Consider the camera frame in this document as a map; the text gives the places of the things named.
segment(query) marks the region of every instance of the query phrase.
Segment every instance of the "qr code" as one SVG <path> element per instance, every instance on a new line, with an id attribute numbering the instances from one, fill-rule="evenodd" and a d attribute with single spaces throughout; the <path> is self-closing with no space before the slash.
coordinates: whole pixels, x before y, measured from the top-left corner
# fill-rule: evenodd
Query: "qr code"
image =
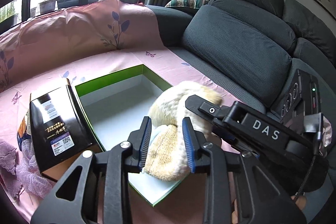
<path id="1" fill-rule="evenodd" d="M 64 140 L 63 140 L 63 144 L 66 144 L 68 142 L 71 142 L 71 139 L 70 139 L 70 136 L 66 137 Z"/>

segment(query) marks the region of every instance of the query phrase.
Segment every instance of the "label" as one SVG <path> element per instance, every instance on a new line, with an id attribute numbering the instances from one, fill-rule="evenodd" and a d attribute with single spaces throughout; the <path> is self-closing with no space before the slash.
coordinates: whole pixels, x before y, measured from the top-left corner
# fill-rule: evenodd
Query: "label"
<path id="1" fill-rule="evenodd" d="M 56 118 L 59 116 L 51 100 L 42 103 L 41 106 L 44 109 L 44 111 L 42 111 L 43 123 L 46 123 L 52 120 L 53 118 Z"/>
<path id="2" fill-rule="evenodd" d="M 241 125 L 247 128 L 244 131 L 245 134 L 267 146 L 284 149 L 288 143 L 287 134 L 280 132 L 271 124 L 267 124 L 250 113 L 245 115 Z"/>
<path id="3" fill-rule="evenodd" d="M 55 156 L 75 145 L 69 132 L 53 139 L 50 144 Z"/>

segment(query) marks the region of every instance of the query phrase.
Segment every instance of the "fluffy towel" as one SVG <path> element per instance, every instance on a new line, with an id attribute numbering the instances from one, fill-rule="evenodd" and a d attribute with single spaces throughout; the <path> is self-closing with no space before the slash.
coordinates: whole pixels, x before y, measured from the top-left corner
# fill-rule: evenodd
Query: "fluffy towel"
<path id="1" fill-rule="evenodd" d="M 21 183 L 16 179 L 15 166 L 16 148 L 0 139 L 0 177 L 14 199 L 18 198 L 22 188 Z"/>
<path id="2" fill-rule="evenodd" d="M 198 95 L 209 102 L 220 105 L 221 96 L 198 83 L 184 81 L 167 89 L 149 110 L 154 128 L 154 139 L 150 143 L 143 171 L 165 181 L 184 178 L 189 172 L 182 133 L 182 120 L 190 117 L 193 127 L 201 131 L 206 139 L 211 136 L 212 125 L 185 108 L 191 95 Z"/>

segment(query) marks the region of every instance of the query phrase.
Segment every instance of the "metal screw head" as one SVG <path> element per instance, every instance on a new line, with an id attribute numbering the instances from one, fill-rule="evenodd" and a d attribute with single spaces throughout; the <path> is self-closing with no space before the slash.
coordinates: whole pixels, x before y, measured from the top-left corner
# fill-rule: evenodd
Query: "metal screw head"
<path id="1" fill-rule="evenodd" d="M 243 152 L 241 152 L 241 155 L 242 155 L 244 158 L 249 158 L 250 156 L 252 156 L 252 153 L 249 152 L 249 151 L 243 151 Z"/>
<path id="2" fill-rule="evenodd" d="M 128 141 L 124 141 L 120 144 L 121 148 L 129 148 L 131 146 L 131 143 Z"/>
<path id="3" fill-rule="evenodd" d="M 90 158 L 91 156 L 93 155 L 93 152 L 91 150 L 85 150 L 83 153 L 82 153 L 82 156 L 84 158 Z"/>
<path id="4" fill-rule="evenodd" d="M 209 143 L 209 142 L 203 143 L 203 147 L 204 147 L 204 148 L 209 149 L 209 148 L 211 148 L 212 146 L 213 146 L 212 143 Z"/>

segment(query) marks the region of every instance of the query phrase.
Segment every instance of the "purple mesh fabric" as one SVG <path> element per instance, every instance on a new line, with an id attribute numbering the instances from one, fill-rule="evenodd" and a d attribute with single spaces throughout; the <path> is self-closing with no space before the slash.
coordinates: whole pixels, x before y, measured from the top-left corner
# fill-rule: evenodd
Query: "purple mesh fabric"
<path id="1" fill-rule="evenodd" d="M 21 163 L 16 167 L 19 181 L 28 194 L 45 198 L 55 183 L 41 176 L 30 139 L 22 142 L 22 153 Z"/>

